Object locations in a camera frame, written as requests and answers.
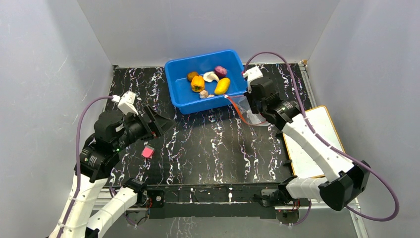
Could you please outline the clear zip top bag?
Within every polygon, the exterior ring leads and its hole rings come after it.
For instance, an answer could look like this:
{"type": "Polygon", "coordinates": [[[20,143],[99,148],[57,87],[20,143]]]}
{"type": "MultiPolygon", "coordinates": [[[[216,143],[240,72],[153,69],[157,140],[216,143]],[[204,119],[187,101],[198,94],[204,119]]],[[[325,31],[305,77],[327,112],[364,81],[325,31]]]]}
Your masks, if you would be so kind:
{"type": "Polygon", "coordinates": [[[244,95],[224,95],[224,98],[231,103],[243,123],[249,126],[269,126],[269,123],[264,117],[252,112],[248,100],[244,95]]]}

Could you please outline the yellow mango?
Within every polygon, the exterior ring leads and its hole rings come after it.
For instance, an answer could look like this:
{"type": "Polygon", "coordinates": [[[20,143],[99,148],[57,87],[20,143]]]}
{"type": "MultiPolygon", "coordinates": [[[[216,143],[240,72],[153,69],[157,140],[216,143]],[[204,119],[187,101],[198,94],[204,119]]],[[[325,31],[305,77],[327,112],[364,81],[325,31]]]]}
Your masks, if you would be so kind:
{"type": "Polygon", "coordinates": [[[217,86],[214,90],[215,95],[223,95],[228,91],[230,86],[230,79],[225,77],[218,81],[217,86]]]}

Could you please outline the orange bell pepper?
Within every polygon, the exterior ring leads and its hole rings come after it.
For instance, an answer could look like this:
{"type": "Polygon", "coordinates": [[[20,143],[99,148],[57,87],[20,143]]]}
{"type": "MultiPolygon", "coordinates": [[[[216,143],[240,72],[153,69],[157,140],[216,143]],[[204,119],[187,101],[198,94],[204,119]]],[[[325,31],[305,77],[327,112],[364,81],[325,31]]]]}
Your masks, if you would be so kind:
{"type": "Polygon", "coordinates": [[[205,89],[204,78],[200,75],[194,76],[191,81],[191,89],[196,93],[202,92],[205,89]]]}

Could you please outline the brown potato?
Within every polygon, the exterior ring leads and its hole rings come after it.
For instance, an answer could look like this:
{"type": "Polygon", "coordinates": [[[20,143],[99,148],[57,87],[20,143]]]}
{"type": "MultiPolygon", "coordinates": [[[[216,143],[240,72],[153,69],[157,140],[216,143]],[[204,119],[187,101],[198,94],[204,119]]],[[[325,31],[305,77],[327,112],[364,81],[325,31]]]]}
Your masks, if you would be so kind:
{"type": "Polygon", "coordinates": [[[199,76],[199,74],[195,71],[190,72],[187,74],[187,80],[191,82],[195,76],[199,76]]]}

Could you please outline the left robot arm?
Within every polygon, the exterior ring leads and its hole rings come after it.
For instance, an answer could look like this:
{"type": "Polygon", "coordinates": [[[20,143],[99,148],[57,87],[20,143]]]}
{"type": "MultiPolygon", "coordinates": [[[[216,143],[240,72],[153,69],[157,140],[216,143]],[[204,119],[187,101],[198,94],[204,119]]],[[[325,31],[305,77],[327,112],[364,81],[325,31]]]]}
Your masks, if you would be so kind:
{"type": "Polygon", "coordinates": [[[132,206],[148,200],[147,186],[129,179],[106,205],[92,214],[95,202],[112,169],[120,161],[119,152],[138,140],[163,136],[174,120],[144,105],[144,114],[133,110],[105,111],[94,124],[94,133],[85,141],[75,166],[73,184],[63,213],[50,233],[51,238],[102,238],[115,221],[132,206]]]}

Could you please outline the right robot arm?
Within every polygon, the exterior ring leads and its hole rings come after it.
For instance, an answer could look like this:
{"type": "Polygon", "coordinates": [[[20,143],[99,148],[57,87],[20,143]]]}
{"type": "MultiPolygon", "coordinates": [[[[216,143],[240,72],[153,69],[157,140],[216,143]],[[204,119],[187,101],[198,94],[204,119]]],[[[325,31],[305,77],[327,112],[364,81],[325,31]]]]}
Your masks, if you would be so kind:
{"type": "Polygon", "coordinates": [[[298,103],[282,100],[271,79],[260,77],[250,81],[244,95],[252,113],[261,115],[264,121],[297,142],[324,175],[322,178],[288,178],[278,186],[279,201],[292,205],[300,198],[316,199],[340,211],[365,190],[369,165],[365,161],[360,165],[348,161],[323,144],[310,131],[298,103]]]}

